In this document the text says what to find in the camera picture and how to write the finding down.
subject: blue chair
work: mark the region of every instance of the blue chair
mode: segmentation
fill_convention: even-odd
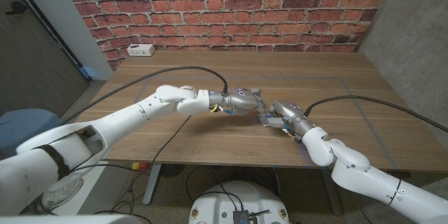
[[[26,140],[59,126],[62,121],[45,109],[28,108],[9,111],[0,117],[0,160],[17,153]]]

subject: black strap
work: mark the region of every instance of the black strap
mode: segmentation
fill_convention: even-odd
[[[64,163],[64,158],[54,149],[52,146],[46,144],[44,146],[35,147],[35,149],[40,148],[44,150],[50,157],[55,161],[57,165],[57,174],[59,175],[59,179],[61,180],[65,176],[70,174],[70,168],[68,165]]]

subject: white power strip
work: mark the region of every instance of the white power strip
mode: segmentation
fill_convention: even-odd
[[[127,48],[131,56],[151,56],[155,51],[153,44],[132,44]]]

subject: table leg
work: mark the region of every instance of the table leg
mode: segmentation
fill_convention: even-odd
[[[341,214],[342,207],[339,201],[339,196],[337,195],[336,184],[331,178],[331,170],[322,170],[322,177],[328,199],[330,200],[331,211],[335,214]]]
[[[146,184],[145,195],[143,196],[143,204],[149,205],[154,198],[155,189],[159,181],[159,173],[161,164],[154,164],[149,174],[148,184]]]

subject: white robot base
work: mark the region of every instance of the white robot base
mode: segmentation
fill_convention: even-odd
[[[241,203],[230,194],[236,195]],[[248,181],[228,181],[208,189],[195,200],[188,223],[289,224],[289,218],[284,203],[268,189]]]

